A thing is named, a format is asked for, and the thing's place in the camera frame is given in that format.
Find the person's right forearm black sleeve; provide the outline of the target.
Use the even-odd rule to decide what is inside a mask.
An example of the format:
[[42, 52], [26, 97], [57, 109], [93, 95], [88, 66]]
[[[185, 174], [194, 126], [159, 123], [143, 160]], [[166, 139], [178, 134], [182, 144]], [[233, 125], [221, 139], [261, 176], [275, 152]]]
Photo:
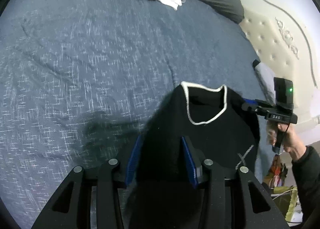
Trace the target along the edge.
[[292, 163], [303, 221], [294, 228], [319, 228], [319, 154], [308, 146], [304, 155]]

